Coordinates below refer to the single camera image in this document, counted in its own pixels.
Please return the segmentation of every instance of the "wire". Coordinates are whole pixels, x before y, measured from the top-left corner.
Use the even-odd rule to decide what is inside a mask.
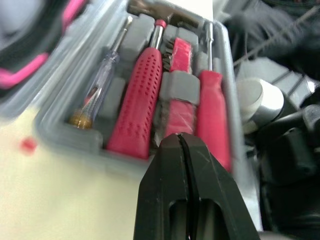
[[[251,50],[250,52],[248,52],[246,55],[240,57],[237,61],[235,61],[233,63],[233,67],[238,66],[239,64],[241,64],[242,62],[246,61],[248,58],[250,58],[253,55],[256,55],[260,50],[262,50],[263,48],[267,47],[269,44],[271,44],[274,40],[276,40],[278,37],[288,33],[293,27],[299,25],[300,23],[304,22],[305,20],[307,20],[309,17],[311,17],[312,15],[314,15],[318,9],[320,9],[320,6],[314,6],[313,8],[311,8],[310,10],[308,10],[305,14],[303,14],[301,17],[299,17],[296,21],[294,21],[293,23],[291,23],[288,27],[283,28],[281,31],[279,31],[278,33],[276,33],[275,35],[273,35],[272,37],[270,37],[269,39],[267,39],[266,41],[264,41],[262,44],[260,44],[259,46],[257,46],[255,49]]]

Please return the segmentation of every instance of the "screwdriver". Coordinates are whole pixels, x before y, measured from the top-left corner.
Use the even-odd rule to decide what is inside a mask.
[[[213,71],[213,23],[206,26],[208,69],[200,76],[200,104],[197,109],[196,136],[207,145],[211,154],[231,171],[226,102],[221,89],[223,76]]]
[[[115,128],[106,149],[147,160],[149,156],[152,118],[163,73],[159,47],[166,23],[158,19],[147,47],[132,71]]]
[[[119,62],[118,48],[123,41],[133,18],[128,16],[121,32],[118,34],[115,43],[104,56],[98,72],[94,78],[91,88],[84,99],[83,105],[76,110],[69,120],[69,123],[79,129],[91,129],[96,115],[109,89],[115,66]]]

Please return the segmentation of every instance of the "white surface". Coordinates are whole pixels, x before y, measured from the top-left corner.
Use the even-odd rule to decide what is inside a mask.
[[[171,0],[212,20],[212,1]],[[37,109],[0,126],[1,240],[132,240],[140,179],[81,164],[82,156],[52,152],[39,143],[20,149],[33,134]]]

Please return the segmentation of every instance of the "voltage tester screwdriver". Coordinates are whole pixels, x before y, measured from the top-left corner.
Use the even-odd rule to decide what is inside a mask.
[[[94,78],[89,93],[84,99],[81,109],[75,111],[73,116],[70,118],[70,124],[74,125],[75,127],[79,129],[92,128],[93,122],[114,76],[115,66],[119,62],[119,54],[117,53],[117,50],[132,21],[133,18],[128,16],[111,50],[105,55],[100,63],[99,70]]]

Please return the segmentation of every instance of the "red screwdriver handle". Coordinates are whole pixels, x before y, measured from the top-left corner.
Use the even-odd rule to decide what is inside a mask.
[[[148,159],[152,119],[161,79],[161,53],[154,47],[148,47],[138,58],[131,74],[107,150]]]
[[[200,76],[200,104],[197,109],[196,135],[211,154],[230,172],[231,157],[226,102],[221,89],[222,75],[203,71]]]

